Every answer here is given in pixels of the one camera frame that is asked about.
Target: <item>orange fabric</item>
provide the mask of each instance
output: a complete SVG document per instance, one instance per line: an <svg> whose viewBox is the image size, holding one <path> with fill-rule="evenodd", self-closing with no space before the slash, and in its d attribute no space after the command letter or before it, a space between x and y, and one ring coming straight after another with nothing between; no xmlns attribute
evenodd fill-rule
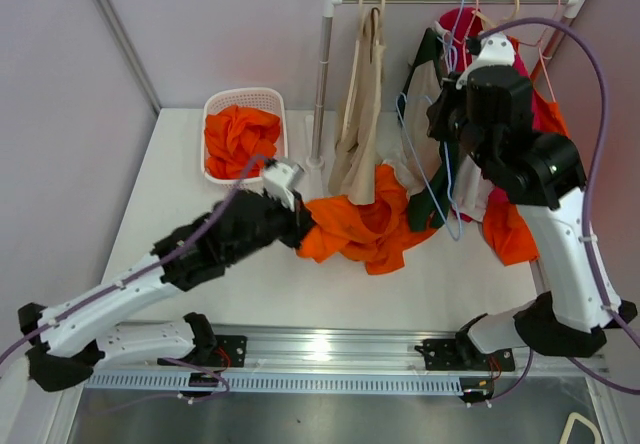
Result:
<svg viewBox="0 0 640 444"><path fill-rule="evenodd" d="M368 274L386 274L404 267L402 253L437 229L411 232L407 220L407 191L387 165L375 172L375 201L355 206L347 196L316 199L305 205L316 226L302 241L300 257L323 262L336 252L364 261Z"/></svg>
<svg viewBox="0 0 640 444"><path fill-rule="evenodd" d="M547 102L534 90L540 130L569 136L564 117L558 103ZM540 257L531 231L518 214L516 206L508 202L487 203L487 212L482 221L484 237L505 266L534 261Z"/></svg>
<svg viewBox="0 0 640 444"><path fill-rule="evenodd" d="M259 109L238 107L208 115L204 130L209 151L206 165L218 179L237 179L256 154L273 157L280 136L280 118ZM263 163L257 163L247 177L257 177Z"/></svg>

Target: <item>gray floor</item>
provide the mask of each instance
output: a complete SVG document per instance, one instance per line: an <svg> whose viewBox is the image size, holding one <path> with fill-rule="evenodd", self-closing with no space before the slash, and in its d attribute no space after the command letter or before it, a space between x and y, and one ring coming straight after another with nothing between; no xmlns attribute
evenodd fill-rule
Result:
<svg viewBox="0 0 640 444"><path fill-rule="evenodd" d="M466 409L448 397L236 393L193 407L160 399L92 415L143 395L85 391L69 443L556 444L569 413L596 422L578 378L528 378L492 409ZM571 444L593 442L581 427Z"/></svg>

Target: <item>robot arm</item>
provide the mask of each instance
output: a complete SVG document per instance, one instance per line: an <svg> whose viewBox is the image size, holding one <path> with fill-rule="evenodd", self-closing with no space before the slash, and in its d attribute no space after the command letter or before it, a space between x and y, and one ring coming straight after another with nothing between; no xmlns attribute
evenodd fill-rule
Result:
<svg viewBox="0 0 640 444"><path fill-rule="evenodd" d="M515 52L504 34L468 47L478 57L444 80L427 111L429 135L459 142L484 177L506 191L538 245L551 291L522 308L472 320L458 333L459 352L473 361L527 345L543 355L589 357L606 343L611 314L587 260L591 236L581 231L586 177L578 150L565 136L533 129L533 88L512 67ZM635 305L622 301L603 275L613 310L629 322Z"/></svg>
<svg viewBox="0 0 640 444"><path fill-rule="evenodd" d="M136 271L157 263L182 246L211 215L174 230L158 241L126 273L58 306L27 304L18 311L20 328L28 334L45 324L51 327L31 340L27 351L30 375L43 389L56 391L90 377L94 367L184 358L200 364L215 347L215 337L205 316L189 314L184 321L140 326L123 331L117 324L151 304L187 292L221 277L225 269L259 249L280 240L298 247L314 223L295 186L303 170L286 159L271 161L263 170L264 193L239 191L222 217L179 257L140 278L121 285L58 321L62 312L121 284Z"/></svg>

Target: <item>clothes rack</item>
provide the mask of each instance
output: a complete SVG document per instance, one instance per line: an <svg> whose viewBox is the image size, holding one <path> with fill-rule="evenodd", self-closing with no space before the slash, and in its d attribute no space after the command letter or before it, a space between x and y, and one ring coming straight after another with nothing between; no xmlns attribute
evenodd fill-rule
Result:
<svg viewBox="0 0 640 444"><path fill-rule="evenodd" d="M385 0L386 4L460 4L461 0ZM574 19L585 0L560 0L565 6L564 18ZM324 122L324 103L326 97L327 77L329 75L329 51L331 48L331 29L335 7L341 4L357 4L359 0L324 0L322 11L322 28L320 32L320 59L318 61L318 77L316 82L316 104L313 111L313 134L311 154L307 158L307 165L311 169L324 166L324 158L320 155L322 140L322 125ZM376 4L380 0L363 0L365 4ZM479 4L507 4L514 5L514 0L478 0ZM520 0L522 5L557 5L557 0Z"/></svg>

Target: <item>cable clip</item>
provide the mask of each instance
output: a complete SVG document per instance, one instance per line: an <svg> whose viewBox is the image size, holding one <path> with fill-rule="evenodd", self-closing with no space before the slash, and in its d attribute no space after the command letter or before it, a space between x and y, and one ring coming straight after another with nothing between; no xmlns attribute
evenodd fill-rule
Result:
<svg viewBox="0 0 640 444"><path fill-rule="evenodd" d="M598 236L595 234L591 234L589 236L580 236L578 237L578 241L583 244L585 242L598 242Z"/></svg>

